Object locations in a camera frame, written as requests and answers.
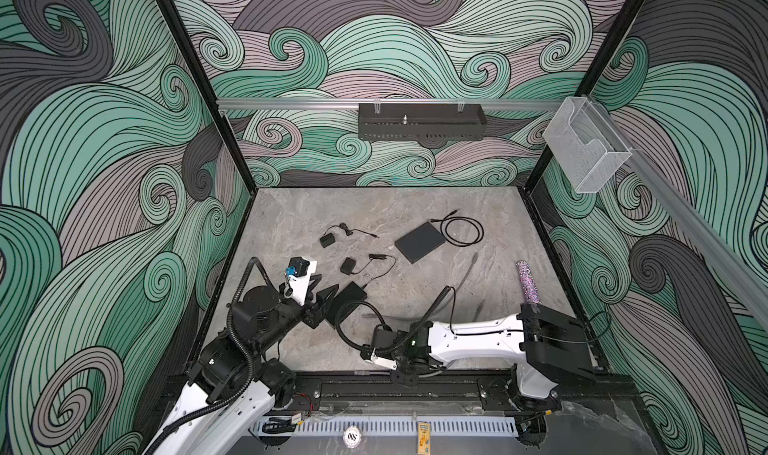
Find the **gray wave pattern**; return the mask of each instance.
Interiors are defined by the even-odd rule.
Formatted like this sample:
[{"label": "gray wave pattern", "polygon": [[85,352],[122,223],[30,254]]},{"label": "gray wave pattern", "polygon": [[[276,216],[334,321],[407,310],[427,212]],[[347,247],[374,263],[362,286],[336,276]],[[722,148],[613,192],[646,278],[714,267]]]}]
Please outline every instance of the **gray wave pattern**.
[{"label": "gray wave pattern", "polygon": [[72,355],[53,374],[40,394],[32,415],[32,435],[35,442],[44,447],[56,447],[69,440],[82,429],[91,409],[91,392],[80,387],[67,394],[57,415],[68,417],[62,423],[51,421],[50,414],[58,393],[78,373],[97,370],[104,377],[104,395],[98,414],[88,425],[69,455],[90,455],[98,444],[101,434],[110,422],[123,392],[123,365],[120,357],[106,347],[89,347]]},{"label": "gray wave pattern", "polygon": [[[245,130],[250,117],[232,119],[232,130],[238,134]],[[184,150],[184,161],[181,165],[181,179],[190,197],[202,202],[214,188],[214,178],[203,167],[207,162],[216,160],[224,141],[215,124],[203,128]]]},{"label": "gray wave pattern", "polygon": [[768,374],[704,261],[682,242],[657,234],[640,239],[632,247],[629,268],[639,287],[652,294],[664,288],[669,274],[685,327],[720,373],[768,413]]},{"label": "gray wave pattern", "polygon": [[[723,377],[685,327],[656,301],[631,291],[610,308],[621,326],[685,388],[724,452],[746,455],[749,450],[734,399]],[[674,351],[668,349],[671,342]]]},{"label": "gray wave pattern", "polygon": [[535,118],[529,119],[503,119],[497,116],[486,115],[488,124],[485,126],[485,132],[483,136],[504,136],[507,134],[513,134],[522,129],[527,124],[530,124]]},{"label": "gray wave pattern", "polygon": [[368,15],[394,15],[421,26],[449,19],[462,0],[252,0],[237,16],[236,30],[271,34],[301,29],[320,41],[334,28]]},{"label": "gray wave pattern", "polygon": [[768,1],[646,0],[629,36],[645,42],[649,66],[700,62],[739,76],[768,114]]}]

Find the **yellow label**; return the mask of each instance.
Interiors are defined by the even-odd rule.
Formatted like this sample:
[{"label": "yellow label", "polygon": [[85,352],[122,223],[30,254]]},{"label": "yellow label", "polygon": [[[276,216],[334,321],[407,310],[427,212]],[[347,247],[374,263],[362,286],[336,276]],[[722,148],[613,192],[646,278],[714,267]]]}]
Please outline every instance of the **yellow label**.
[{"label": "yellow label", "polygon": [[427,422],[418,422],[418,455],[429,455],[432,451],[429,446],[429,435],[431,428]]}]

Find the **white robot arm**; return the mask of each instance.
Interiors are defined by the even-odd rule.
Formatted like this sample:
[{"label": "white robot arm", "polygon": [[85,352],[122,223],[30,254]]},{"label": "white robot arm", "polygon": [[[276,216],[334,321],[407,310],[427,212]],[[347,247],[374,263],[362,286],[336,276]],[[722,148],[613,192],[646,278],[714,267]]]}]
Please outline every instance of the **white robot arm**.
[{"label": "white robot arm", "polygon": [[[207,407],[208,393],[197,383],[185,384],[179,400],[154,438],[183,417]],[[156,453],[162,455],[224,455],[262,415],[275,406],[275,396],[261,381],[252,381],[232,405],[185,423],[165,441]]]},{"label": "white robot arm", "polygon": [[558,384],[526,363],[523,324],[517,315],[489,321],[456,324],[436,322],[429,328],[429,354],[447,364],[459,358],[500,357],[517,364],[518,390],[524,397],[543,400]]}]

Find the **green wave pattern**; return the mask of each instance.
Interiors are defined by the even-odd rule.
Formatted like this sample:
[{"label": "green wave pattern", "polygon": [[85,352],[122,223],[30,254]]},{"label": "green wave pattern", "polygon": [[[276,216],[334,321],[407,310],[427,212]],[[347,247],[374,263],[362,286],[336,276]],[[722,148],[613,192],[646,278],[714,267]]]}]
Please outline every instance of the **green wave pattern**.
[{"label": "green wave pattern", "polygon": [[162,251],[150,262],[144,271],[144,295],[153,303],[162,302],[162,309],[150,320],[148,326],[122,357],[125,383],[120,403],[102,436],[102,449],[106,450],[113,441],[129,432],[134,422],[135,401],[139,399],[144,386],[157,366],[163,352],[158,347],[168,345],[174,330],[187,306],[188,291],[185,278],[189,274],[184,260],[172,251]]},{"label": "green wave pattern", "polygon": [[287,60],[283,46],[288,42],[296,42],[304,50],[300,66],[292,70],[233,70],[216,75],[210,81],[216,95],[222,98],[278,96],[290,90],[316,88],[328,73],[326,53],[315,39],[301,30],[281,28],[270,36],[272,55],[278,60]]},{"label": "green wave pattern", "polygon": [[768,203],[768,142],[750,88],[716,66],[667,64],[648,70],[629,105],[664,127],[683,160],[694,207],[768,286],[768,252],[753,231]]},{"label": "green wave pattern", "polygon": [[[101,16],[101,19],[105,24],[109,23],[109,9],[110,0],[88,0],[93,5],[94,9]],[[52,26],[58,25],[58,15],[64,15],[80,28],[82,23],[77,19],[70,9],[61,6],[51,6],[48,8],[48,20],[52,22]],[[24,26],[22,20],[19,18],[13,0],[0,0],[0,40],[7,40],[9,42],[16,42],[30,47],[35,50],[39,50],[46,54],[52,54],[48,48],[41,44],[36,38],[29,33],[29,30]]]},{"label": "green wave pattern", "polygon": [[[175,62],[178,48],[166,30],[156,30],[165,23],[154,0],[131,0],[110,4],[110,34],[114,64],[105,83],[120,85],[163,103],[161,89],[165,67]],[[137,36],[142,43],[136,44]]]},{"label": "green wave pattern", "polygon": [[556,72],[586,53],[592,19],[584,0],[466,0],[449,20],[427,31],[456,66],[477,52],[510,54],[556,37],[539,57],[544,70]]},{"label": "green wave pattern", "polygon": [[642,40],[634,37],[627,38],[614,55],[610,66],[619,67],[621,57],[625,55],[632,60],[630,72],[620,80],[610,80],[601,76],[592,93],[594,98],[608,110],[616,110],[632,101],[640,92],[648,76],[648,49]]},{"label": "green wave pattern", "polygon": [[243,41],[214,9],[201,0],[174,0],[174,5],[190,35],[216,35],[202,39],[198,47],[206,62],[218,70],[235,70],[243,63]]},{"label": "green wave pattern", "polygon": [[[287,96],[327,96],[319,90],[295,90]],[[308,170],[324,173],[360,173],[358,186],[380,183],[390,186],[504,186],[522,171],[532,170],[536,160],[513,157],[475,162],[457,170],[434,176],[435,155],[442,149],[430,150],[416,142],[364,142],[356,134],[357,116],[341,110],[257,110],[242,138],[252,143],[268,145],[256,133],[259,121],[278,118],[290,121],[302,133],[302,148],[290,157],[260,157],[248,160],[250,170],[259,186],[280,183],[280,173],[287,170]],[[551,114],[528,124],[507,137],[516,136],[519,143],[528,142],[530,129],[540,126]],[[273,148],[287,145],[290,136]]]},{"label": "green wave pattern", "polygon": [[[103,245],[75,259],[54,278],[35,306],[18,345],[11,374],[8,423],[15,453],[62,451],[61,446],[52,450],[37,445],[27,421],[31,420],[38,397],[56,367],[82,349],[98,343],[106,322],[104,314],[112,310],[120,294],[176,236],[187,211],[186,197],[177,197],[173,211],[165,197],[153,200],[150,196],[147,200],[146,195],[159,185],[168,185],[177,194],[184,193],[184,183],[170,166],[155,166],[145,176],[142,208],[152,211],[145,215],[155,223],[154,228]],[[162,285],[144,287],[153,290],[150,297],[158,297],[163,291]],[[59,400],[77,387],[87,387],[87,383],[87,373],[76,375],[64,384]],[[74,441],[67,441],[70,447],[73,444]]]},{"label": "green wave pattern", "polygon": [[[498,52],[467,57],[456,73],[445,49],[425,29],[407,20],[372,15],[349,22],[321,42],[328,55],[328,74],[346,70],[381,70],[423,88],[435,98],[497,98],[509,84],[509,62]],[[496,66],[494,80],[479,66]]]},{"label": "green wave pattern", "polygon": [[[571,281],[585,311],[592,316],[601,310],[610,310],[601,300],[603,297],[599,295],[600,291],[595,289],[594,279],[615,268],[600,248],[581,236],[581,233],[577,235],[577,232],[564,226],[555,227],[550,232],[552,241],[562,241],[568,247],[571,254]],[[594,330],[599,333],[605,327],[604,318],[597,317]],[[696,408],[677,379],[620,324],[612,324],[609,334],[600,339],[600,346],[614,371],[631,375],[638,385],[667,450],[681,455],[702,453],[704,441]]]},{"label": "green wave pattern", "polygon": [[[34,212],[0,206],[0,262],[0,413],[5,413],[16,346],[43,290],[62,269],[56,232]],[[5,432],[3,423],[0,440]]]},{"label": "green wave pattern", "polygon": [[[245,208],[250,198],[249,195],[246,190],[240,191],[234,210],[226,217],[226,226],[220,234],[217,235],[213,229],[203,230],[200,239],[200,257],[197,261],[194,281],[194,296],[197,300],[197,305],[203,310],[207,310],[210,304],[210,295],[206,292],[208,274],[210,274],[212,268],[226,258],[226,254],[229,252],[232,241],[235,238],[237,228],[240,226],[240,220],[243,219],[245,214]],[[206,223],[211,224],[213,220],[206,220]]]},{"label": "green wave pattern", "polygon": [[[58,230],[88,183],[112,163],[141,150],[190,141],[202,123],[200,95],[176,65],[165,69],[162,86],[169,109],[104,84],[73,86],[48,97],[35,107],[12,146],[2,178],[3,200],[34,210]],[[64,119],[69,124],[62,125]]]},{"label": "green wave pattern", "polygon": [[[505,92],[503,99],[549,99],[559,100],[576,93],[581,78],[584,76],[581,72],[558,72],[557,74],[545,74],[527,80],[522,84]],[[497,111],[492,110],[488,115],[501,117],[503,119],[526,119],[546,114],[545,112],[522,112],[515,111]]]}]

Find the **aluminum rail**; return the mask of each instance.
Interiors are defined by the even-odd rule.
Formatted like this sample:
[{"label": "aluminum rail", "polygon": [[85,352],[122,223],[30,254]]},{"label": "aluminum rail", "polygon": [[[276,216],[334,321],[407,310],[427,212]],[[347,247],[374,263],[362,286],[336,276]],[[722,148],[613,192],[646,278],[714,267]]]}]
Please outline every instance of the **aluminum rail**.
[{"label": "aluminum rail", "polygon": [[219,110],[357,110],[360,104],[480,104],[485,111],[554,112],[564,99],[318,99],[312,97],[251,97],[218,99]]}]

